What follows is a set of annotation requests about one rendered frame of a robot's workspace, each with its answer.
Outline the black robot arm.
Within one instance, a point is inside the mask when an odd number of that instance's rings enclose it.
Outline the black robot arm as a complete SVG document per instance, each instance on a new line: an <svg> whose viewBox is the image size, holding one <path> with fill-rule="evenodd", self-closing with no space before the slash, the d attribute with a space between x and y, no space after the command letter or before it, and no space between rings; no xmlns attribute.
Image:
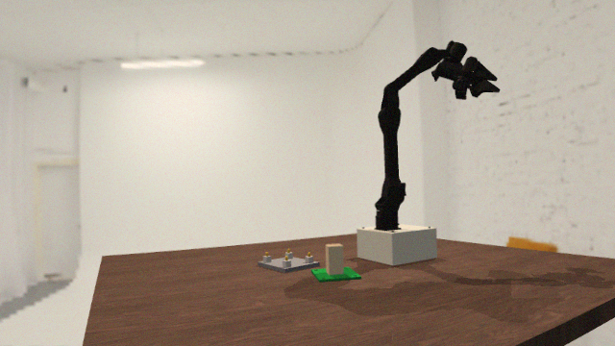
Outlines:
<svg viewBox="0 0 615 346"><path fill-rule="evenodd" d="M381 198L375 204L377 211L376 228L374 229L382 231L402 229L399 228L398 211L405 200L406 183L401 183L399 178L397 133L402 116L399 109L399 90L437 63L438 66L431 72L434 80L437 82L439 76L451 80L452 68L462 61L466 52L467 48L463 43L453 41L448 43L446 50L431 47L418 58L411 68L384 88L381 111L378 114L383 134L384 181L381 187ZM440 62L442 60L443 62ZM466 82L468 83L470 79L464 76L455 76L455 78L458 79L453 83L456 99L466 100L467 88L471 87L467 87Z"/></svg>

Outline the green square board with beige handle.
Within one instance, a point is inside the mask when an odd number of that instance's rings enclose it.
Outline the green square board with beige handle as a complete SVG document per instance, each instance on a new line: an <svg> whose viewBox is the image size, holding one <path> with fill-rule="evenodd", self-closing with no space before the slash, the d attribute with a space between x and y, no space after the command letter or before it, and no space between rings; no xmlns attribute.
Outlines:
<svg viewBox="0 0 615 346"><path fill-rule="evenodd" d="M326 244L326 267L327 269L311 270L319 282L361 279L357 272L344 267L344 251L340 243Z"/></svg>

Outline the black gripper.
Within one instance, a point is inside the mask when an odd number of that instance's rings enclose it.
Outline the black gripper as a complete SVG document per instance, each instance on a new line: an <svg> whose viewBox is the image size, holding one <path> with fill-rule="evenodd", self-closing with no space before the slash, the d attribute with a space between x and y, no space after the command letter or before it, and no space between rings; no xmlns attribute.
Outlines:
<svg viewBox="0 0 615 346"><path fill-rule="evenodd" d="M486 67L484 67L476 57L467 58L464 65L462 62L455 64L450 73L451 81L456 82L458 79L455 76L464 76L466 79L470 79L467 87L470 87L472 96L478 97L484 92L500 92L500 89L489 81L497 81L495 77ZM489 81L487 81L489 80Z"/></svg>

